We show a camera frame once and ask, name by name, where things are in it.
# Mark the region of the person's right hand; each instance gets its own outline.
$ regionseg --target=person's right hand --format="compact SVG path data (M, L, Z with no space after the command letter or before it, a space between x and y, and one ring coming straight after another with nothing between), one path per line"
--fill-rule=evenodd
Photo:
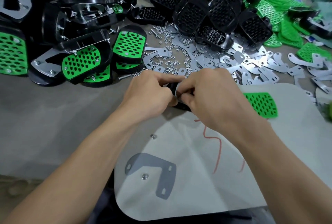
M265 121L224 68L205 68L192 73L178 86L177 96L203 124L231 142L236 137L242 138L247 133L243 129L250 130L253 122Z

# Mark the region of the person's left hand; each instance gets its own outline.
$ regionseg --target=person's left hand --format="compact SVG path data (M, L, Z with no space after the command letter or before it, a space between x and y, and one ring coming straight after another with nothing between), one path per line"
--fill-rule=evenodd
M119 108L130 110L139 122L156 117L163 113L167 106L178 103L171 90L163 85L181 82L183 79L184 76L145 70L132 79Z

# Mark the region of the screw head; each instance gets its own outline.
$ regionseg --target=screw head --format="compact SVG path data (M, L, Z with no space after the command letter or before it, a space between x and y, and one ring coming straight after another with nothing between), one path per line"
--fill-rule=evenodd
M144 173L144 174L142 175L142 179L143 179L143 180L146 180L148 177L149 177L149 175L148 175L147 173Z

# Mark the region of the person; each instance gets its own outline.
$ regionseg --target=person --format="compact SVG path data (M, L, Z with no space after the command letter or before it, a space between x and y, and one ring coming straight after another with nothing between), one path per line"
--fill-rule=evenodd
M4 224L85 223L117 158L137 126L177 104L177 95L207 127L243 155L277 223L332 223L332 191L278 138L225 69L187 79L145 70L119 107L8 216Z

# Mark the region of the metal bolt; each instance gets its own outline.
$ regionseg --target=metal bolt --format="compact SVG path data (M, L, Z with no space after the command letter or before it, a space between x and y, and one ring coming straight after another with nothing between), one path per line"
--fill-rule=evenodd
M143 179L143 180L146 180L148 177L149 177L149 175L148 175L147 173L144 173L144 174L142 175L142 179Z
M130 74L130 75L124 75L124 76L122 76L122 77L119 77L118 79L119 79L119 80L122 80L122 79L125 79L125 78L127 78L127 77L131 77L131 76L133 76L133 74Z
M151 29L151 32L157 37L158 36L158 34L153 30L153 29Z

